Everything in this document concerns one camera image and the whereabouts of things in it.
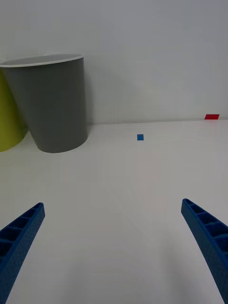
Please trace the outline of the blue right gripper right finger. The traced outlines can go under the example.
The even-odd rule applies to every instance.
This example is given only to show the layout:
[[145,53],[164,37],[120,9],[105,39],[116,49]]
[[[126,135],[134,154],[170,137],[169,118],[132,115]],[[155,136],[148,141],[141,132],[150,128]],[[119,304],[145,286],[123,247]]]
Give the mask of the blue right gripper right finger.
[[228,303],[228,227],[189,199],[181,213],[210,269],[224,303]]

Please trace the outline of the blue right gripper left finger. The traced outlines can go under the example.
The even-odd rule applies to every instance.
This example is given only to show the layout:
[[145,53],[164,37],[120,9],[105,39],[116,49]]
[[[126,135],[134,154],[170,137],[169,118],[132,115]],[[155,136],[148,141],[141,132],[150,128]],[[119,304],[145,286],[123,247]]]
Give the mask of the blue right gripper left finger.
[[6,303],[44,218],[40,202],[0,231],[0,303]]

